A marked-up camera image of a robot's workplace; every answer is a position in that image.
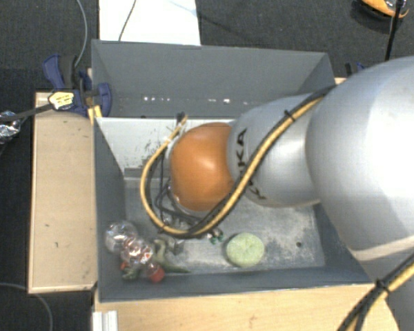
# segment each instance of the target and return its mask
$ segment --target round green sponge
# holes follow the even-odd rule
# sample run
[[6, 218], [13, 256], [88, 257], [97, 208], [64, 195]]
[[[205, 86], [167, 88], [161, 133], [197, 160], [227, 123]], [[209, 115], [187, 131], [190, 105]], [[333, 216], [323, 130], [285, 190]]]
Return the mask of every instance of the round green sponge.
[[258, 264], [264, 256], [264, 243], [250, 233], [240, 233], [227, 244], [228, 260], [241, 268], [249, 268]]

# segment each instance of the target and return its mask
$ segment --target wooden board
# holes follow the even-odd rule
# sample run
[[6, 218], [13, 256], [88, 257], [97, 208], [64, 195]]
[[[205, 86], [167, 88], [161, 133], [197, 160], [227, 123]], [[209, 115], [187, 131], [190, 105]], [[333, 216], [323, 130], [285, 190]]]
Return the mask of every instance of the wooden board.
[[[100, 303], [118, 312], [118, 331], [336, 331], [372, 285], [285, 290], [217, 297]], [[362, 331], [397, 331], [385, 302], [371, 310]]]
[[[48, 94], [36, 95], [36, 106]], [[53, 110], [34, 120], [28, 289], [89, 290], [97, 280], [92, 127]]]

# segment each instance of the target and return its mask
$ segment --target white sheet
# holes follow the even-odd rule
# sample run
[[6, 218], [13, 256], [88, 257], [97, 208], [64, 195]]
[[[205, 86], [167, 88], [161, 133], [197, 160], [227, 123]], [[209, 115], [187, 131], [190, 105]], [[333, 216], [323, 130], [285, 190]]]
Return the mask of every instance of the white sheet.
[[[99, 0], [99, 38], [117, 41], [134, 0]], [[195, 0], [137, 0], [122, 41], [199, 46]]]

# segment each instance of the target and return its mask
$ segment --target dark carpet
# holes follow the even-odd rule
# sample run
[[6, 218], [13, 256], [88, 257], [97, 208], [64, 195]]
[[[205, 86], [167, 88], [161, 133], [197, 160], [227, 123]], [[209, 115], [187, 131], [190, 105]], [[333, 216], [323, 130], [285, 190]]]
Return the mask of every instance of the dark carpet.
[[[81, 0], [91, 38], [98, 37], [98, 0]], [[196, 0], [204, 45], [327, 52], [335, 76], [346, 62], [383, 61], [389, 24], [371, 18], [353, 0]], [[397, 31], [392, 57], [414, 54], [414, 0]], [[0, 1], [0, 112], [33, 105], [50, 87], [41, 62], [51, 54], [78, 54], [83, 22], [74, 0]], [[90, 66], [86, 50], [81, 68]], [[31, 125], [0, 160], [0, 282], [26, 284], [31, 182]], [[89, 330], [88, 292], [44, 296], [54, 330]], [[47, 330], [43, 305], [22, 291], [0, 288], [0, 330]]]

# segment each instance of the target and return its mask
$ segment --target gray bin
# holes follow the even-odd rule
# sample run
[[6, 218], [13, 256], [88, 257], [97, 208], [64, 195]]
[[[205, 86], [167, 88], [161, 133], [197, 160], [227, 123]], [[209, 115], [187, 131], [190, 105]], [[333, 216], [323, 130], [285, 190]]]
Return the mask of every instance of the gray bin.
[[189, 127], [231, 121], [259, 104], [331, 86], [326, 54], [93, 41], [92, 75], [95, 85], [108, 82], [114, 97], [110, 116], [95, 126], [101, 302], [369, 282], [320, 205], [268, 209], [243, 198], [221, 228], [226, 237], [254, 232], [266, 243], [264, 260], [249, 270], [227, 263], [220, 245], [195, 239], [186, 243], [190, 254], [169, 255], [191, 274], [127, 282], [119, 257], [104, 245], [106, 228], [121, 219], [134, 221], [146, 238], [156, 235], [139, 200], [139, 176], [177, 112], [189, 115]]

